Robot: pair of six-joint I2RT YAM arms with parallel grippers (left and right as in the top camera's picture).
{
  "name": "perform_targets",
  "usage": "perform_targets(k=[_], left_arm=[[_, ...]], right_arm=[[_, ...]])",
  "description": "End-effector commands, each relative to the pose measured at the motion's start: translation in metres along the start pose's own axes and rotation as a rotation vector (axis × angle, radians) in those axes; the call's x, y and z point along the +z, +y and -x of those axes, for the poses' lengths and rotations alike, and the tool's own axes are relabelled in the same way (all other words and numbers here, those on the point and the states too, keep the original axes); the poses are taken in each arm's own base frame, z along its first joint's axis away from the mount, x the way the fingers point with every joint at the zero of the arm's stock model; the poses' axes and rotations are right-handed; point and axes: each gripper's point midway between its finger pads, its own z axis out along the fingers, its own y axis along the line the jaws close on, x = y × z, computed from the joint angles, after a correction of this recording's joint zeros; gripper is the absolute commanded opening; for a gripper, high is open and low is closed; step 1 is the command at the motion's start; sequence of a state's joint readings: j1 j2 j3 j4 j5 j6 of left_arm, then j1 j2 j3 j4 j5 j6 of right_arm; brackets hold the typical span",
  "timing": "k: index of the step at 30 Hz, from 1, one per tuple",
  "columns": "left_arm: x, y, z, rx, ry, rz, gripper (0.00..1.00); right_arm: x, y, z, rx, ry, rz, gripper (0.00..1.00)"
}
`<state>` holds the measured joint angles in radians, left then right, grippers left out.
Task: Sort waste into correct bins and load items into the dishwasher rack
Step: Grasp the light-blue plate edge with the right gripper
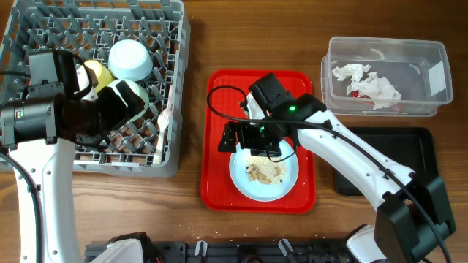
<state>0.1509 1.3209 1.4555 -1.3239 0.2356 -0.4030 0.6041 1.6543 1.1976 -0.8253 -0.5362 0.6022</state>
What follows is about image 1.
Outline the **red snack wrapper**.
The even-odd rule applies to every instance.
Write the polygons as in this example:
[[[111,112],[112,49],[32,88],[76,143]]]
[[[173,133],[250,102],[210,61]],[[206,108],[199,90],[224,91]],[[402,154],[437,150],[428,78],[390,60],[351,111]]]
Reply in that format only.
[[[368,99],[368,96],[360,94],[358,91],[352,91],[351,92],[351,97],[353,98],[359,98],[359,99]],[[363,102],[365,105],[372,106],[374,107],[376,104],[372,101],[364,101]],[[401,112],[402,111],[402,106],[400,104],[393,104],[388,107],[388,109],[395,110],[396,112]]]

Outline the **white plastic spoon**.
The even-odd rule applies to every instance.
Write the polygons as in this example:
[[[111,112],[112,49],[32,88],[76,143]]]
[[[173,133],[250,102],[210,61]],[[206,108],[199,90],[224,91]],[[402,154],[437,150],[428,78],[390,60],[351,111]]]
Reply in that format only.
[[[162,154],[164,152],[164,141],[165,141],[165,132],[166,129],[161,129],[158,140],[156,142],[155,153],[153,156],[153,164],[160,164],[162,162]]]

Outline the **food scraps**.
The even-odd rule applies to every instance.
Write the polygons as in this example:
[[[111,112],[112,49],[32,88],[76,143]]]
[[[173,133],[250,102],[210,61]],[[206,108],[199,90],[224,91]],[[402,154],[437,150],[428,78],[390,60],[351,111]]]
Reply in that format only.
[[[277,157],[273,161],[262,156],[251,156],[246,160],[245,172],[248,180],[264,185],[278,186],[283,183],[288,174],[288,168]]]

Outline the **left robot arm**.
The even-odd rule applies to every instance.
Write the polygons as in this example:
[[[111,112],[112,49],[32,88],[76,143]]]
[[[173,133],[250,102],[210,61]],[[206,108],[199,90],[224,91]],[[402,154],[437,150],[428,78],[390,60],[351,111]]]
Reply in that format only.
[[[94,89],[80,88],[75,65],[83,60],[63,50],[29,56],[30,85],[20,100],[1,109],[1,157],[17,176],[22,262],[81,262],[75,228],[72,173],[80,135],[107,135],[149,104],[136,83],[119,80],[105,86],[95,100]]]

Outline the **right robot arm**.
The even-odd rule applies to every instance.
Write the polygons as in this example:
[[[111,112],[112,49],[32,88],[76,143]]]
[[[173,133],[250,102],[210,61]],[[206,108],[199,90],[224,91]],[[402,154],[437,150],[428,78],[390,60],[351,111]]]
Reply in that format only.
[[[294,97],[273,73],[242,93],[243,118],[230,116],[218,149],[249,149],[279,161],[289,138],[351,182],[376,210],[376,221],[347,239],[359,262],[424,262],[456,230],[448,193],[439,175],[418,175],[370,146],[311,94]]]

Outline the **white napkin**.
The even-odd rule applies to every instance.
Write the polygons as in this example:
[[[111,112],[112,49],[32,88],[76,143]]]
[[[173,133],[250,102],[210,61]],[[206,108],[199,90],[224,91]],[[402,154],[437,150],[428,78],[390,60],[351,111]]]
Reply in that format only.
[[[347,95],[351,95],[352,91],[358,91],[368,96],[376,104],[373,110],[388,108],[401,101],[401,94],[390,81],[386,77],[378,77],[377,73],[370,72],[370,69],[369,64],[347,64],[333,68],[332,75],[341,82],[349,77],[351,83],[346,87]]]

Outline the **light blue bowl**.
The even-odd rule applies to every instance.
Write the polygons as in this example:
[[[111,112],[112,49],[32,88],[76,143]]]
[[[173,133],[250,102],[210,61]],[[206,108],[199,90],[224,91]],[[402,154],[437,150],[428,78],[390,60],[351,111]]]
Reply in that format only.
[[[107,67],[116,79],[137,82],[151,74],[153,62],[143,44],[125,39],[115,43],[110,49]]]

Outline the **green bowl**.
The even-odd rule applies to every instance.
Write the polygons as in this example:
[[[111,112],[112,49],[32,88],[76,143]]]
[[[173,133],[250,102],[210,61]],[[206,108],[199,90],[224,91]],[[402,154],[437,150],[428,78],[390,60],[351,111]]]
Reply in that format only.
[[[138,113],[136,114],[134,117],[132,117],[130,119],[130,121],[136,121],[138,118],[141,118],[146,110],[148,109],[148,106],[149,106],[149,96],[148,94],[146,93],[145,89],[142,88],[139,84],[137,84],[135,81],[132,81],[132,80],[127,80],[127,79],[120,79],[120,80],[114,80],[112,81],[108,86],[111,87],[117,95],[121,95],[120,92],[118,91],[117,89],[117,85],[120,83],[120,82],[125,82],[129,88],[136,94],[138,95],[143,101],[144,101],[144,106],[143,106],[143,109]]]

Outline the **yellow plastic cup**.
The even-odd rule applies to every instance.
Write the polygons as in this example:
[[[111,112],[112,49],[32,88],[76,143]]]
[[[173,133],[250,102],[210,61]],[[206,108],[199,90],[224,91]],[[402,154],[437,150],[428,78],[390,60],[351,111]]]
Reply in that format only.
[[[96,60],[87,60],[84,64],[90,73],[94,75],[91,79],[93,80],[93,87],[96,93],[99,93],[105,86],[115,80],[109,69],[100,62]]]

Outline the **light blue plate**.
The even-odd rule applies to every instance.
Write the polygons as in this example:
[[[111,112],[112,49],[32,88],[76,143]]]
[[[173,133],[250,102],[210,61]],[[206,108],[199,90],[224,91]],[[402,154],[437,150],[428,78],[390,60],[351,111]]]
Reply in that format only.
[[[288,168],[285,181],[278,186],[264,185],[257,181],[249,181],[245,172],[246,160],[254,156],[249,149],[242,149],[240,144],[236,145],[236,152],[232,153],[229,162],[229,173],[235,187],[246,197],[259,202],[272,202],[281,199],[288,194],[299,176],[298,157],[288,142],[282,140],[279,143],[280,156],[262,156],[273,161],[277,157],[279,162],[284,162]]]

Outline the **white plastic fork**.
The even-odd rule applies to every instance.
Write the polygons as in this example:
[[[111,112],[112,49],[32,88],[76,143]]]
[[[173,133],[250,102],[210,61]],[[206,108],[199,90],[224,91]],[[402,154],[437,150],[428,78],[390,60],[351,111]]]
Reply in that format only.
[[[167,106],[161,113],[159,114],[159,117],[157,119],[157,124],[159,126],[159,136],[162,137],[165,133],[165,130],[169,126],[169,120],[170,117],[173,114],[173,101],[174,101],[174,95],[173,95],[173,85],[169,87],[169,94],[167,98]]]

